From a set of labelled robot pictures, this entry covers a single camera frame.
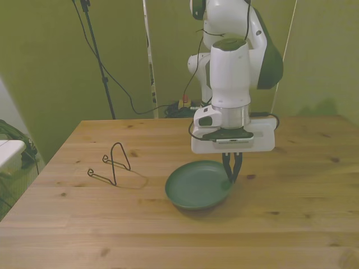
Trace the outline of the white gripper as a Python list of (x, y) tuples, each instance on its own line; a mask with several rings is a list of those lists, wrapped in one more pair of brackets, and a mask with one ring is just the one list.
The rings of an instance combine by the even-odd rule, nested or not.
[[(217, 108), (208, 105), (196, 111), (191, 127), (191, 149), (196, 154), (222, 154), (228, 180), (235, 183), (240, 173), (243, 153), (271, 151), (275, 146), (273, 117), (249, 115), (249, 106)], [(230, 165), (234, 153), (233, 171)]]

